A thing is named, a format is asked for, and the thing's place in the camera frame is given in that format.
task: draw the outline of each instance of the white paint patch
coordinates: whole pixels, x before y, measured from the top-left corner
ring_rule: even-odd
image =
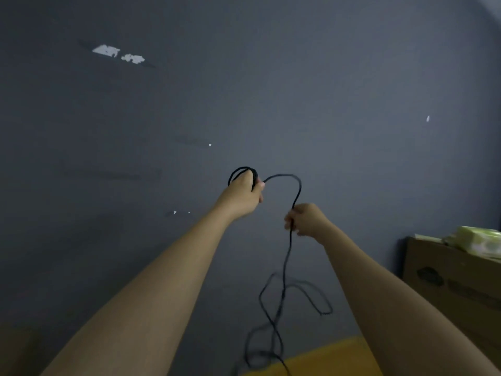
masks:
[[[119,51],[120,49],[114,48],[113,46],[107,46],[105,44],[102,44],[101,46],[98,46],[94,50],[92,50],[92,52],[95,52],[97,54],[102,54],[105,56],[112,56],[112,57],[116,57]]]
[[[132,63],[135,64],[139,64],[145,61],[145,59],[141,55],[132,55],[132,54],[126,54],[122,56],[122,59],[127,62],[132,61]]]

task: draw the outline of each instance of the left hand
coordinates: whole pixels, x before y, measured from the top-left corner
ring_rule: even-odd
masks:
[[[224,211],[230,222],[253,212],[263,201],[261,192],[265,188],[265,184],[258,177],[254,190],[252,190],[252,182],[252,171],[247,170],[222,192],[214,209]]]

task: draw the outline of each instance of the yellow floor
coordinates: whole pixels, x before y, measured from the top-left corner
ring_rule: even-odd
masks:
[[[348,338],[285,361],[292,376],[382,376],[364,338]],[[281,363],[245,376],[285,376]]]

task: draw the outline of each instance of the forearm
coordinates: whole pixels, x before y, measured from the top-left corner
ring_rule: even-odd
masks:
[[[228,224],[221,210],[202,218],[98,311],[43,376],[165,376]]]
[[[437,309],[337,227],[326,228],[319,242],[385,376],[500,375]]]

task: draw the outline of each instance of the black cord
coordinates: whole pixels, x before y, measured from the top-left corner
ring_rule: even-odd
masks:
[[[248,166],[239,167],[237,170],[235,170],[233,173],[231,173],[231,175],[229,176],[229,180],[228,180],[228,186],[231,182],[233,182],[235,179],[237,179],[240,175],[245,173],[247,170],[250,170],[253,173],[252,188],[254,189],[255,183],[256,183],[257,178],[258,178],[258,172],[256,170],[254,170],[253,168],[248,167]],[[299,191],[297,192],[296,198],[294,199],[294,202],[292,203],[292,208],[294,208],[296,205],[297,199],[299,198],[299,195],[301,194],[301,186],[302,186],[301,180],[299,179],[298,176],[296,176],[294,174],[276,174],[276,175],[272,175],[271,177],[266,178],[263,182],[266,183],[270,179],[273,179],[276,177],[292,177],[299,183]],[[320,316],[329,315],[329,314],[332,314],[332,312],[333,312],[331,303],[329,302],[325,293],[320,288],[318,288],[317,286],[315,286],[314,284],[312,284],[308,281],[296,280],[296,279],[287,277],[287,275],[286,275],[287,263],[289,262],[289,257],[291,255],[291,248],[292,248],[293,225],[294,225],[294,221],[291,222],[291,230],[289,231],[289,249],[287,250],[287,254],[285,255],[284,265],[282,268],[282,277],[281,277],[282,278],[282,294],[280,296],[279,307],[277,308],[277,311],[275,312],[275,316],[272,317],[268,313],[268,310],[266,310],[266,307],[263,303],[263,294],[266,291],[266,289],[268,288],[268,286],[271,284],[273,278],[280,277],[280,274],[278,272],[274,272],[268,278],[268,280],[265,284],[265,287],[259,293],[259,304],[261,306],[261,309],[265,313],[266,318],[268,319],[268,322],[266,322],[258,327],[253,328],[247,334],[247,339],[246,339],[245,348],[244,348],[244,352],[243,352],[243,361],[245,362],[247,367],[253,371],[257,371],[257,370],[263,369],[265,367],[268,367],[271,364],[272,360],[279,360],[282,363],[282,365],[285,367],[285,370],[287,371],[287,375],[291,376],[291,372],[289,371],[289,368],[287,368],[287,366],[285,365],[285,361],[283,359],[284,341],[282,340],[282,337],[280,336],[280,333],[279,333],[279,330],[277,327],[279,324],[280,318],[282,317],[283,310],[284,310],[285,292],[287,291],[287,289],[295,288],[295,289],[301,291],[306,296],[306,298],[308,298],[308,301],[311,303],[313,308],[317,311],[317,313]],[[311,297],[308,295],[308,292],[304,289],[303,286],[308,286],[308,287],[312,288],[313,290],[317,291],[320,294],[320,296],[323,298],[323,300],[326,302],[327,306],[329,307],[328,311],[322,311],[322,310],[318,309],[318,307],[315,305],[315,303],[313,302]],[[250,351],[249,347],[250,347],[250,344],[251,344],[251,341],[252,341],[254,335],[260,331],[265,331],[265,330],[268,330],[270,328],[272,329],[270,349],[269,350]],[[275,352],[277,339],[278,339],[278,344],[279,344],[278,353]],[[254,362],[255,359],[264,359],[265,362],[262,362],[261,364],[255,364],[255,362]],[[241,361],[235,365],[235,367],[232,371],[232,376],[238,376],[238,372],[239,372],[242,365],[243,364]]]

